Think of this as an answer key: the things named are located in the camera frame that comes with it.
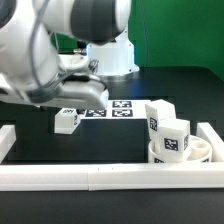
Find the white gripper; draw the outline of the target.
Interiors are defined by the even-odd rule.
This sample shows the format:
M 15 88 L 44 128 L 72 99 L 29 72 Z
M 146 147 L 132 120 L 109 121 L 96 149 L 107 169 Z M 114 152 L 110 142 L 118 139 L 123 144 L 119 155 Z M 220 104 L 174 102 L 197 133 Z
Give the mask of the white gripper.
M 38 102 L 24 99 L 0 74 L 0 101 L 5 103 L 87 110 L 105 109 L 108 99 L 106 85 L 93 75 L 72 75 L 62 85 L 62 92 L 56 97 Z

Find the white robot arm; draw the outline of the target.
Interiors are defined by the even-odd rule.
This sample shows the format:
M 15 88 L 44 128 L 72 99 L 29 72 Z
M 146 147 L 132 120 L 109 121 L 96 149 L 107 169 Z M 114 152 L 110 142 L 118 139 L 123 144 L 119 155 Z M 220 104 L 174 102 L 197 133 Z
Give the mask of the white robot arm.
M 104 109 L 109 91 L 97 61 L 63 63 L 51 42 L 58 33 L 102 46 L 126 28 L 132 0 L 0 0 L 0 101 Z

